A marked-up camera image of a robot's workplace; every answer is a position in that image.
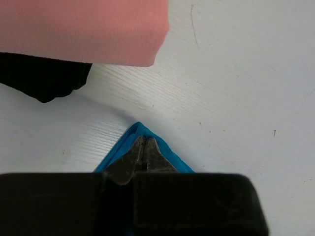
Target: black fabric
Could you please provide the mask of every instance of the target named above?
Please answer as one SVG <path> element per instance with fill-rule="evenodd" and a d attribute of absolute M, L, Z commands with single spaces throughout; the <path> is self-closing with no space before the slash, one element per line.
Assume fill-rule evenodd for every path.
<path fill-rule="evenodd" d="M 92 64 L 1 53 L 0 82 L 46 103 L 85 85 Z"/>

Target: white table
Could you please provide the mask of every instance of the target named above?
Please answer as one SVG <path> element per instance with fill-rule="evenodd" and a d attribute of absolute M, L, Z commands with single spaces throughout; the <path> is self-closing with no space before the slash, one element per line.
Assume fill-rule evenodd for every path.
<path fill-rule="evenodd" d="M 94 64 L 40 104 L 0 85 L 0 173 L 89 172 L 139 120 L 198 172 L 241 173 L 271 235 L 315 235 L 315 1 L 171 0 L 154 66 Z"/>

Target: pink cloth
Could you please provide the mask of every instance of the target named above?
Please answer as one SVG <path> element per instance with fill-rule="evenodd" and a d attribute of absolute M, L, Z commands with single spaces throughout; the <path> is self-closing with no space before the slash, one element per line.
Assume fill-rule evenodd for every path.
<path fill-rule="evenodd" d="M 168 0 L 0 0 L 0 51 L 150 66 L 167 14 Z"/>

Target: blue cloth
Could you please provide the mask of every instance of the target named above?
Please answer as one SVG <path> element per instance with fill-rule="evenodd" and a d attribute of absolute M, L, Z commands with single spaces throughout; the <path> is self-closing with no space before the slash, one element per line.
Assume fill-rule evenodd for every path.
<path fill-rule="evenodd" d="M 157 141 L 157 145 L 162 155 L 179 171 L 182 173 L 193 173 L 193 170 L 183 162 L 178 155 L 173 153 L 167 143 L 154 134 L 151 130 L 145 127 L 142 123 L 137 122 L 130 127 L 124 135 L 119 139 L 115 146 L 110 150 L 107 156 L 101 161 L 96 168 L 95 172 L 101 172 L 109 165 L 113 164 L 122 155 L 126 154 L 132 144 L 139 136 L 145 136 L 146 138 L 153 137 Z"/>

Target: pliers jaw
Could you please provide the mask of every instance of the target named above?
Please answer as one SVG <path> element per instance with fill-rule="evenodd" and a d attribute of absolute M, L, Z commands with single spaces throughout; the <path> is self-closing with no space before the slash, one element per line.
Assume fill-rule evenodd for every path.
<path fill-rule="evenodd" d="M 104 173 L 119 185 L 128 184 L 134 173 L 178 173 L 175 167 L 161 154 L 155 138 L 139 136 L 129 151 L 108 166 Z"/>

